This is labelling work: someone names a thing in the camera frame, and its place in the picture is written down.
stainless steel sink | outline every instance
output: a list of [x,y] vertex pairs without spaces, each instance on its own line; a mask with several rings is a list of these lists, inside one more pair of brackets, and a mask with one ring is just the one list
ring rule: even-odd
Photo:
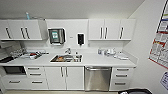
[[81,62],[82,55],[56,55],[50,62]]

drawer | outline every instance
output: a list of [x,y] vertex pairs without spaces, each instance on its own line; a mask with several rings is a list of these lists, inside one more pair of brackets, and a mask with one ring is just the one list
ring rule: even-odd
[[113,68],[111,79],[131,79],[134,68]]
[[29,79],[28,83],[31,90],[48,90],[46,79]]
[[45,72],[27,72],[28,78],[46,78]]
[[44,67],[25,67],[26,72],[40,72],[44,71]]
[[27,79],[16,79],[16,78],[11,78],[11,79],[6,79],[2,78],[2,83],[5,87],[5,89],[29,89],[29,82]]
[[129,88],[130,80],[112,80],[109,91],[120,91]]

microwave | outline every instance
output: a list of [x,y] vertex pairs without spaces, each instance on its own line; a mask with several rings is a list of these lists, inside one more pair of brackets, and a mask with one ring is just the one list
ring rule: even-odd
[[3,66],[6,74],[13,75],[26,75],[25,69],[23,66]]

dishwasher handle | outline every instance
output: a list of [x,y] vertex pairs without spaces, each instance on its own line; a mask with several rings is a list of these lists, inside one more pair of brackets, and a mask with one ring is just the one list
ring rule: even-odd
[[86,68],[87,70],[90,70],[90,71],[108,71],[108,70],[111,70],[111,68],[104,68],[104,69],[101,69],[101,68]]

faucet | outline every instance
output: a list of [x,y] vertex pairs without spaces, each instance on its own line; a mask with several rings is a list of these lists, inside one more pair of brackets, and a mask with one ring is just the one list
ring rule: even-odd
[[71,48],[67,48],[67,50],[65,51],[65,53],[71,54]]

